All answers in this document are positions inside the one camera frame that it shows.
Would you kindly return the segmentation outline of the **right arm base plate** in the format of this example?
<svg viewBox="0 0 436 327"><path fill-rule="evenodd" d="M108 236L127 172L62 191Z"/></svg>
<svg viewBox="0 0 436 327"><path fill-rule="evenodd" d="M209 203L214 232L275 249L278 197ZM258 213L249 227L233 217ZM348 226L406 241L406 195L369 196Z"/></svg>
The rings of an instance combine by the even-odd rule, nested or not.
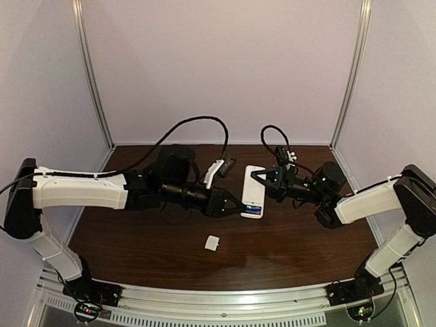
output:
<svg viewBox="0 0 436 327"><path fill-rule="evenodd" d="M369 299L384 293L380 279L357 277L349 281L333 281L325 287L330 306Z"/></svg>

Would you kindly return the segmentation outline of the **white battery cover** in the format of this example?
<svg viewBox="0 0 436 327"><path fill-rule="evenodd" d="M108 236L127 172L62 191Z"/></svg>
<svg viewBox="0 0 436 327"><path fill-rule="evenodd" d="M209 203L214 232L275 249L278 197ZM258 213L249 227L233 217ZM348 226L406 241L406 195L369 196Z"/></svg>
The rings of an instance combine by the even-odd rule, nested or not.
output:
<svg viewBox="0 0 436 327"><path fill-rule="evenodd" d="M219 246L220 238L218 236L209 235L206 239L204 248L209 251L216 251Z"/></svg>

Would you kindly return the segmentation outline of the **white remote control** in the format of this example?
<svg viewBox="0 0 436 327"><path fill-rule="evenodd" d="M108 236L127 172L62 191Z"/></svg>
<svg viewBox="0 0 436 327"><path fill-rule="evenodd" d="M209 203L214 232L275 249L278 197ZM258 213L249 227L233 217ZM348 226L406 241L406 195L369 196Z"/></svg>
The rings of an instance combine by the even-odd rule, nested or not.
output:
<svg viewBox="0 0 436 327"><path fill-rule="evenodd" d="M250 174L254 170L262 170L264 167L247 165L245 168L245 175L243 181L243 192L241 202L246 206L247 204L262 206L262 213L260 215L247 214L245 211L241 213L241 217L248 219L261 219L264 214L264 200L265 188L251 178Z"/></svg>

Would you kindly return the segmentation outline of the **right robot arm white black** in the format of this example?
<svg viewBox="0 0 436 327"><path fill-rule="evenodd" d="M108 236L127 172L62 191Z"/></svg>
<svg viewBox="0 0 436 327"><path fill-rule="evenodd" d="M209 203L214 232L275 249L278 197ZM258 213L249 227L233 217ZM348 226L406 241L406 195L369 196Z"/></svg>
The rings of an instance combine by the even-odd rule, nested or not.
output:
<svg viewBox="0 0 436 327"><path fill-rule="evenodd" d="M370 295L384 273L435 235L435 182L413 164L346 196L339 193L346 178L337 163L327 161L306 178L297 177L299 168L297 163L256 168L247 180L263 186L264 193L277 202L292 198L316 205L317 220L329 229L388 211L404 212L404 223L355 272L352 291L356 295Z"/></svg>

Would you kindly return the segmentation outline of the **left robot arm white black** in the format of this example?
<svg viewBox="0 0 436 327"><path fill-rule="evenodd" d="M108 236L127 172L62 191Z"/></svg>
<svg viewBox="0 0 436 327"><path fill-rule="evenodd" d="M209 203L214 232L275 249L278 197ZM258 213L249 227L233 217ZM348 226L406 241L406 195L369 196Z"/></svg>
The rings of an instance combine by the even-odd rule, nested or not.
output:
<svg viewBox="0 0 436 327"><path fill-rule="evenodd" d="M163 147L154 163L141 170L82 173L55 171L37 166L34 158L23 161L9 192L2 230L12 238L27 240L59 274L68 294L90 298L97 291L86 260L74 253L42 217L48 207L102 207L144 211L173 203L197 210L206 217L222 218L244 211L244 204L228 190L214 187L215 175L233 166L230 157L218 159L203 182L193 149Z"/></svg>

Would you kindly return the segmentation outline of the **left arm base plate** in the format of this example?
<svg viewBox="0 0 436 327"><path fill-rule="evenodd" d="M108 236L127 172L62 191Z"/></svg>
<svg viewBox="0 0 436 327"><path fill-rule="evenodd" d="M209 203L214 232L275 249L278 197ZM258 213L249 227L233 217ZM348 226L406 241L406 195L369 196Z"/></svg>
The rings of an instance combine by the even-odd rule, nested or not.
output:
<svg viewBox="0 0 436 327"><path fill-rule="evenodd" d="M122 287L117 284L79 278L63 282L63 293L75 300L116 307Z"/></svg>

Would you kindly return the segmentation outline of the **blue AAA battery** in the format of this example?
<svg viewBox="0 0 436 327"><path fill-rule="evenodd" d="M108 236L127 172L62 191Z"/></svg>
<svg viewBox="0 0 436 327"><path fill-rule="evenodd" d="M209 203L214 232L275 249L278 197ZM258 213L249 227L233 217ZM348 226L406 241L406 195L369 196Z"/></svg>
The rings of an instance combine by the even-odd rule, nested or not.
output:
<svg viewBox="0 0 436 327"><path fill-rule="evenodd" d="M262 206L251 205L251 204L246 205L246 210L260 211L261 209L262 209Z"/></svg>

